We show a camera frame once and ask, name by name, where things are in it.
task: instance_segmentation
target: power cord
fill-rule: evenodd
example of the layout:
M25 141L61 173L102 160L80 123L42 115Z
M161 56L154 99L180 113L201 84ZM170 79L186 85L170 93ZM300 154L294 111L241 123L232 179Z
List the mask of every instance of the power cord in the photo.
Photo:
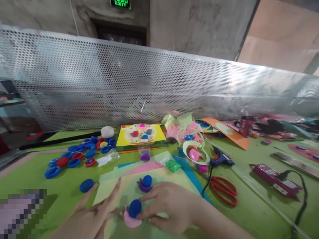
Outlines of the power cord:
M207 184L205 185L205 187L204 187L204 189L203 189L202 197L204 197L204 192L205 192L206 188L207 188L208 185L209 185L210 179L212 178L212 172L213 172L213 166L211 165L209 178L208 178Z
M297 214L297 217L295 219L295 224L297 226L299 226L299 222L301 220L301 216L302 214L304 213L306 207L307 207L307 198L308 198L308 191L307 191L307 188L306 188L306 184L305 184L305 181L303 179L303 177L300 175L300 173L294 171L294 170L287 170L283 173L280 173L278 176L276 176L280 181L285 181L287 179L287 176L290 172L295 172L296 174L298 174L301 178L301 182L302 182L302 187L303 187L303 190L304 190L304 197L303 197L303 204ZM292 227L292 239L296 239L297 238L297 229L293 226Z

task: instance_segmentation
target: exit sign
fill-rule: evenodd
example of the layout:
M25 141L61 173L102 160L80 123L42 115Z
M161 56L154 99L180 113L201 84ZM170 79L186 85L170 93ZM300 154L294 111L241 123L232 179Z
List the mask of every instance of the exit sign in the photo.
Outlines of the exit sign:
M131 10L131 0L111 0L111 6Z

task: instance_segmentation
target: scissors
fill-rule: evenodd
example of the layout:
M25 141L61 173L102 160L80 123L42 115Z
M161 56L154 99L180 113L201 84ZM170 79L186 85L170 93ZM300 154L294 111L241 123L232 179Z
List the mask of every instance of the scissors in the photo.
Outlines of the scissors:
M203 176L204 178L209 179L209 176L207 176L203 172L201 172L201 171L197 171L197 172L201 176ZM236 196L238 194L237 188L230 181L228 181L224 178L221 178L221 177L211 177L210 187L224 203L226 203L232 207L237 206L237 204L238 204L238 201L236 198ZM230 200L228 198L223 197L219 192L228 196L230 198Z

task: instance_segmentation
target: cotton ball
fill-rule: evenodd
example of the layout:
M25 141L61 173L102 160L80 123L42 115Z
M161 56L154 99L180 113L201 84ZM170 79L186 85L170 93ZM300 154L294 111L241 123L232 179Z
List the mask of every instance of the cotton ball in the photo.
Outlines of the cotton ball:
M114 135L114 129L111 126L105 126L101 129L101 135L103 138L112 138Z

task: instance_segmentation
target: table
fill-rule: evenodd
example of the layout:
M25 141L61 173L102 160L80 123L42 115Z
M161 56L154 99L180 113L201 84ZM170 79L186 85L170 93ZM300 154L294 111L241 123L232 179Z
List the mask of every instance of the table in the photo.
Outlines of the table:
M96 130L59 132L52 136L49 140L71 137L94 131ZM236 168L251 180L251 182L258 188L258 191L262 193L262 195L270 198L270 200L281 211L283 211L294 221L297 212L302 205L303 192L299 193L298 195L301 202L296 202L292 199L282 197L274 189L254 175L254 173L251 172L251 168L248 166L248 164L265 163L278 172L283 172L289 169L289 166L286 164L270 157L270 154L280 151L273 146L280 147L297 158L300 158L300 156L288 150L288 143L286 142L277 142L273 140L272 144L265 146L260 144L262 138L250 138L250 140L252 143L247 151L242 150L227 138L215 139L214 143L230 152L230 156L235 162ZM45 146L30 151L67 148L74 144L79 144L80 142L81 140L78 140L77 142L66 142L53 146ZM167 149L152 150L151 155L159 154L166 150L168 150L172 155L175 155L177 154L177 145L170 145ZM205 150L210 152L208 143L205 143ZM40 235L40 238L47 238L48 235L50 235L70 215L76 203L79 202L79 200L83 197L83 194L79 191L79 185L83 180L92 178L95 182L98 182L99 176L101 174L112 171L113 168L119 164L137 162L139 161L140 157L138 152L121 154L121 158L118 161L108 163L103 167L86 168L85 166L81 166L80 168L66 169L62 170L60 175L56 178L47 180L44 177L44 172L47 169L48 163L52 159L60 157L60 155L61 152L39 154L17 169L11 171L8 175L0 180L0 198L6 198L8 194L20 193L21 189L47 189L48 200L51 206L48 209L44 219L39 221L39 223L36 225L36 231L34 231ZM101 154L97 153L96 158L99 158L100 156ZM195 174L201 184L205 185L205 179L199 174ZM221 176L231 181L237 187L239 192L238 206L232 208L220 201L210 189L207 189L206 192L209 198L218 210L220 210L242 228L250 232L256 238L290 238L291 225L288 224L286 220L283 219L276 211L272 210L256 192L247 187L247 185L236 174L234 174L233 171L227 167L220 166L213 170L213 175ZM298 175L291 173L289 175L289 179L301 185ZM302 216L300 227L311 238L318 238L319 227L317 226L318 215L316 213L319 211L318 181L306 175L304 175L304 180L309 192L309 196L308 206ZM95 193L88 201L87 206L92 205L94 197Z

